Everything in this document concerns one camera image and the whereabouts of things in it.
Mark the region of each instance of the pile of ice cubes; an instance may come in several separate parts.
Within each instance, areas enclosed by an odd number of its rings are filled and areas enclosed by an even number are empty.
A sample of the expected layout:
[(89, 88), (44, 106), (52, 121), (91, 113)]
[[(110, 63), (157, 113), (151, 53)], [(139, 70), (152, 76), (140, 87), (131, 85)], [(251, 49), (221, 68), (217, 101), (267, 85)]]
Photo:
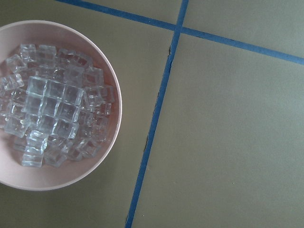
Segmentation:
[(0, 77), (0, 127), (15, 136), (23, 166), (92, 158), (107, 137), (114, 89), (84, 53), (21, 44)]

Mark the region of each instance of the bowl rim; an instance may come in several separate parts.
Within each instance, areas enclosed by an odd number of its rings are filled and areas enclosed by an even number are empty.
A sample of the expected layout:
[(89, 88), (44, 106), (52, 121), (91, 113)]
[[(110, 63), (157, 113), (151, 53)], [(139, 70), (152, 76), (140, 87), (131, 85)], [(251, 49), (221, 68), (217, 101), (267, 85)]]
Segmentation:
[(66, 25), (63, 25), (63, 24), (60, 24), (60, 23), (57, 23), (57, 22), (47, 21), (47, 20), (23, 20), (23, 21), (13, 22), (13, 23), (1, 26), (0, 27), (0, 32), (2, 32), (5, 29), (9, 29), (11, 27), (14, 27), (14, 26), (20, 26), (20, 25), (25, 25), (25, 24), (45, 24), (45, 25), (53, 25), (53, 26), (61, 27), (63, 29), (69, 30), (72, 33), (75, 33), (76, 35), (78, 35), (82, 39), (86, 40), (91, 46), (94, 47), (94, 49), (100, 54), (100, 56), (102, 56), (102, 58), (104, 59), (104, 61), (108, 65), (108, 67), (109, 67), (109, 69), (110, 69), (110, 71), (111, 71), (111, 73), (114, 77), (114, 81), (115, 81), (115, 85), (116, 85), (117, 93), (118, 93), (118, 102), (119, 102), (118, 122), (116, 124), (116, 130), (115, 130), (114, 136), (112, 138), (112, 141), (111, 141), (109, 147), (105, 151), (104, 155), (88, 171), (86, 171), (85, 173), (83, 173), (79, 177), (74, 178), (74, 179), (72, 179), (68, 182), (65, 182), (65, 183), (59, 184), (59, 185), (55, 185), (55, 186), (51, 186), (51, 187), (24, 187), (24, 186), (11, 184), (11, 183), (8, 183), (6, 181), (0, 180), (0, 183), (2, 183), (2, 184), (5, 184), (5, 185), (13, 187), (13, 188), (21, 189), (21, 190), (31, 190), (31, 191), (55, 190), (55, 189), (60, 189), (60, 188), (66, 187), (68, 185), (71, 185), (71, 184), (83, 179), (88, 174), (90, 174), (93, 170), (95, 170), (102, 163), (102, 161), (106, 158), (106, 156), (109, 154), (110, 150), (112, 149), (112, 147), (113, 147), (113, 145), (116, 141), (116, 138), (117, 138), (117, 135), (118, 135), (118, 132), (119, 132), (119, 129), (120, 129), (120, 125), (121, 125), (121, 120), (122, 120), (122, 95), (121, 95), (121, 90), (120, 90), (120, 86), (119, 86), (119, 82), (118, 82), (116, 73), (114, 72), (114, 69), (113, 69), (111, 63), (109, 62), (109, 60), (107, 59), (105, 54), (100, 50), (100, 48), (95, 43), (93, 43), (89, 38), (87, 38), (85, 35), (83, 35), (82, 33), (78, 32), (77, 30), (75, 30), (75, 29), (73, 29), (69, 26), (66, 26)]

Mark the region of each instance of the blue painter's tape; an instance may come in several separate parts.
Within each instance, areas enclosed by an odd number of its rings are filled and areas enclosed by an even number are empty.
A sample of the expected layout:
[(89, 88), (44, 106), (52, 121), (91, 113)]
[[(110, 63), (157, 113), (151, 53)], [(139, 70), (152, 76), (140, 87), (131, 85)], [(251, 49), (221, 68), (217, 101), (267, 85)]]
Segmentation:
[(171, 53), (169, 54), (169, 56), (167, 58), (165, 70), (163, 73), (161, 86), (160, 86), (159, 94), (158, 94), (158, 97), (156, 100), (156, 105), (154, 108), (154, 113), (152, 116), (152, 121), (151, 121), (150, 129), (149, 129), (149, 133), (148, 133), (147, 144), (146, 144), (146, 148), (144, 149), (144, 152), (143, 152), (142, 162), (141, 162), (140, 169), (138, 172), (138, 176), (137, 176), (137, 180), (136, 180), (134, 193), (133, 193), (133, 197), (131, 200), (131, 205), (130, 205), (130, 209), (129, 209), (128, 218), (127, 218), (127, 221), (125, 224), (125, 228), (132, 227), (132, 222), (134, 219), (134, 214), (135, 214), (139, 194), (140, 194), (140, 191), (141, 191), (141, 188), (143, 185), (143, 178), (144, 178), (144, 174), (146, 172), (146, 168), (147, 168), (147, 164), (148, 164), (148, 160), (149, 160), (149, 156), (150, 156), (150, 152), (151, 152), (151, 147), (152, 147), (152, 143), (154, 140), (154, 134), (155, 134), (156, 126), (157, 126), (158, 119), (159, 119), (159, 116), (161, 113), (162, 103), (163, 103), (163, 99), (165, 96), (172, 62), (174, 60), (174, 55), (176, 52), (176, 47), (179, 42), (181, 28), (182, 28), (182, 24), (184, 22), (186, 10), (187, 10), (187, 5), (188, 5), (188, 0), (183, 0), (181, 3), (181, 7), (180, 7), (180, 12), (179, 12), (179, 16), (177, 19), (176, 28), (175, 28), (173, 38), (171, 41)]
[(94, 10), (94, 11), (110, 14), (113, 16), (129, 19), (129, 20), (138, 21), (138, 22), (141, 22), (144, 24), (157, 26), (157, 27), (160, 27), (163, 29), (168, 29), (168, 30), (172, 30), (172, 31), (174, 31), (174, 29), (175, 29), (175, 25), (170, 24), (168, 22), (155, 20), (152, 18), (140, 16), (140, 15), (133, 14), (133, 13), (128, 13), (128, 12), (117, 10), (117, 9), (112, 9), (112, 8), (109, 8), (106, 6), (97, 5), (94, 3), (87, 2), (87, 1), (81, 1), (81, 0), (56, 0), (56, 1), (60, 1), (60, 2), (67, 3), (70, 5), (74, 5), (74, 6), (79, 6), (82, 8), (89, 9), (89, 10)]
[(197, 30), (185, 28), (185, 27), (183, 27), (181, 29), (181, 32), (184, 34), (190, 35), (190, 36), (195, 36), (195, 37), (211, 40), (211, 41), (218, 42), (221, 44), (226, 44), (226, 45), (229, 45), (232, 47), (257, 52), (259, 54), (263, 54), (263, 55), (267, 55), (267, 56), (271, 56), (271, 57), (275, 57), (275, 58), (279, 58), (279, 59), (283, 59), (286, 61), (304, 65), (304, 58), (289, 55), (289, 54), (286, 54), (283, 52), (274, 51), (274, 50), (271, 50), (268, 48), (259, 47), (256, 45), (244, 43), (241, 41), (237, 41), (237, 40), (233, 40), (233, 39), (229, 39), (229, 38), (225, 38), (225, 37), (220, 37), (217, 35), (213, 35), (213, 34), (206, 33), (206, 32), (201, 32), (201, 31), (197, 31)]

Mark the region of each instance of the bowl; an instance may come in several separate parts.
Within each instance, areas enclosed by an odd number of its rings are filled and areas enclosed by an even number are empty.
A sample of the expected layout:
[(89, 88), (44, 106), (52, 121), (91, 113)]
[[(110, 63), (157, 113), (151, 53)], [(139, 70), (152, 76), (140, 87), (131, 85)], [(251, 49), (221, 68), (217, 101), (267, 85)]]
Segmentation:
[(104, 70), (105, 83), (114, 87), (115, 102), (109, 116), (108, 137), (94, 158), (65, 161), (59, 168), (21, 166), (20, 152), (12, 149), (8, 134), (0, 131), (0, 182), (23, 190), (53, 190), (75, 183), (91, 173), (111, 150), (120, 128), (122, 98), (115, 72), (103, 52), (87, 37), (58, 23), (27, 20), (0, 28), (0, 75), (7, 73), (5, 59), (17, 53), (21, 43), (48, 44), (81, 51), (93, 58), (94, 66)]

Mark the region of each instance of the gray-green floor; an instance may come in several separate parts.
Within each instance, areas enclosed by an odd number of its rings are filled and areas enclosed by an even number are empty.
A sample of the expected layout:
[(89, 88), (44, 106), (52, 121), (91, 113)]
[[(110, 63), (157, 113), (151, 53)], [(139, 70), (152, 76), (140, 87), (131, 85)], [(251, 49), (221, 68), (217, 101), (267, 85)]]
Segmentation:
[[(89, 2), (170, 24), (182, 4)], [(180, 35), (132, 228), (303, 227), (303, 15), (299, 0), (189, 1), (184, 27), (287, 57)], [(0, 227), (123, 228), (174, 31), (53, 0), (1, 1), (0, 26), (29, 19), (97, 44), (117, 74), (123, 118), (81, 181), (45, 192), (0, 185)]]

